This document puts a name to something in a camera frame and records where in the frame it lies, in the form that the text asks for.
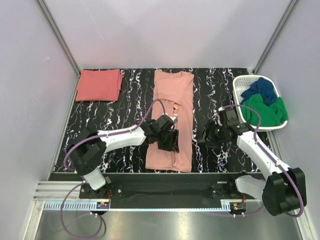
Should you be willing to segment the pink t shirt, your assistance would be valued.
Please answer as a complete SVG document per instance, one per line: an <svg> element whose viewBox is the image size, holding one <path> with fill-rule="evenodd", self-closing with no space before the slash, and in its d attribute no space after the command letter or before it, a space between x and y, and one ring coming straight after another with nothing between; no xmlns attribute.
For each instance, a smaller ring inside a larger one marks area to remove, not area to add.
<svg viewBox="0 0 320 240"><path fill-rule="evenodd" d="M191 172L193 138L193 86L194 75L180 71L168 73L161 70L154 72L153 99L161 100L152 106L151 118L156 120L164 112L170 117L177 117L174 129L178 130L177 145L179 152L158 149L158 144L147 148L145 168L151 170L171 170Z"/></svg>

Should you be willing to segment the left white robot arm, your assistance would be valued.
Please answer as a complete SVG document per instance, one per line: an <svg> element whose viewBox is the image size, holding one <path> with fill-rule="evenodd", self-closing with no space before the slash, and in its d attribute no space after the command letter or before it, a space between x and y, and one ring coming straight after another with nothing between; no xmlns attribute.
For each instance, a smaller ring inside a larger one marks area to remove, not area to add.
<svg viewBox="0 0 320 240"><path fill-rule="evenodd" d="M108 186L99 170L102 156L120 148L154 143L160 150L178 153L177 122L177 116L162 114L156 120L142 120L137 125L117 130L93 132L86 128L71 143L64 161L71 162L74 171L84 183L89 184L90 192L95 197L103 198L108 193Z"/></svg>

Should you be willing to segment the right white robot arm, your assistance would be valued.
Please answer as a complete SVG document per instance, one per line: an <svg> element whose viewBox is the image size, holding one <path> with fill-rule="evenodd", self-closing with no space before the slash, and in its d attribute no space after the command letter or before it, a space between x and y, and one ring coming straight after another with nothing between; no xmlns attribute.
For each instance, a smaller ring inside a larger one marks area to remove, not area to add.
<svg viewBox="0 0 320 240"><path fill-rule="evenodd" d="M227 185L228 195L235 199L249 195L261 201L272 216L300 217L307 205L304 172L278 158L259 138L260 126L241 123L236 108L236 104L220 107L218 120L209 120L198 139L199 143L212 149L235 142L263 174L264 180L250 175L237 177Z"/></svg>

